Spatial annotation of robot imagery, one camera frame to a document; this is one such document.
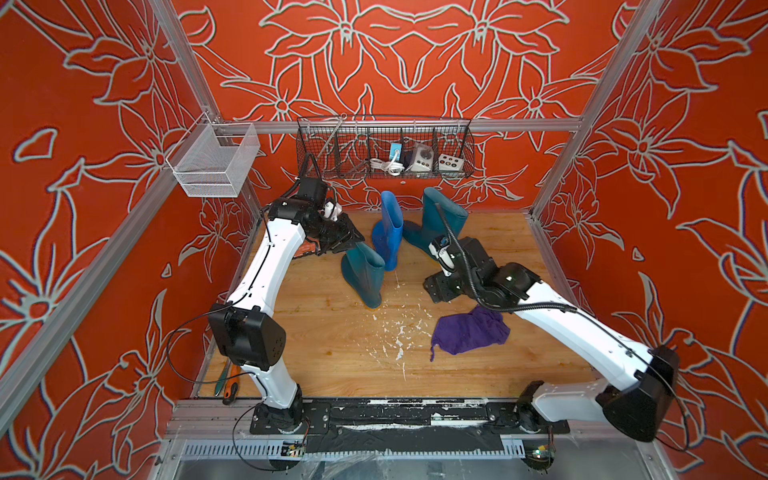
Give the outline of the dark teal rubber boot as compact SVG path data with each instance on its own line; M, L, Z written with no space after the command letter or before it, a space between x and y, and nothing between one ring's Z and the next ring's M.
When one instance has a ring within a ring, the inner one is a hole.
M344 280L370 309L382 303L381 287L385 274L383 258L364 242L358 242L345 252L341 260Z

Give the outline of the blue rubber boot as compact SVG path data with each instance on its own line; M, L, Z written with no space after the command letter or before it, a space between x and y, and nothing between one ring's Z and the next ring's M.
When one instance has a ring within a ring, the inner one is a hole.
M372 230L374 250L382 257L386 271L394 271L402 242L404 218L396 196L390 191L381 193L381 219Z

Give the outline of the purple cloth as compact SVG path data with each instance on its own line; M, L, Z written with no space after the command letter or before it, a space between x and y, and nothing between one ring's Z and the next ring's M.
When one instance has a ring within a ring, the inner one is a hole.
M431 337L430 361L435 359L435 349L458 355L494 344L503 345L510 335L500 312L480 305L469 313L441 317Z

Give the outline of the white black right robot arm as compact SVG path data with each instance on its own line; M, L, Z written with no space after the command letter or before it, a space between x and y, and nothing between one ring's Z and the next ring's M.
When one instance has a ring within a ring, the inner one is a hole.
M518 398L522 429L534 433L559 421L596 421L633 440L655 439L676 398L680 363L676 352L618 333L519 263L497 266L475 238L439 236L428 251L441 266L424 281L434 302L466 295L489 310L515 314L599 373L599 379L591 382L531 382Z

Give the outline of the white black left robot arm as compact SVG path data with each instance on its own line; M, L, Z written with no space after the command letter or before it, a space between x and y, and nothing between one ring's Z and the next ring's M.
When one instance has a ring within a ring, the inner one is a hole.
M300 387L283 360L287 334L274 319L280 287L306 240L319 255L342 253L364 240L328 191L321 179L303 177L268 207L264 235L243 278L208 315L220 354L253 379L268 411L291 419L300 415Z

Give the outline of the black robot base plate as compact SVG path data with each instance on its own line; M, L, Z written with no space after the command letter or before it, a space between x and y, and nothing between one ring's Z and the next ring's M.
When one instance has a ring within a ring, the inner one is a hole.
M303 400L302 413L296 434L422 427L477 428L513 435L570 432L567 422L540 419L514 399L316 397Z

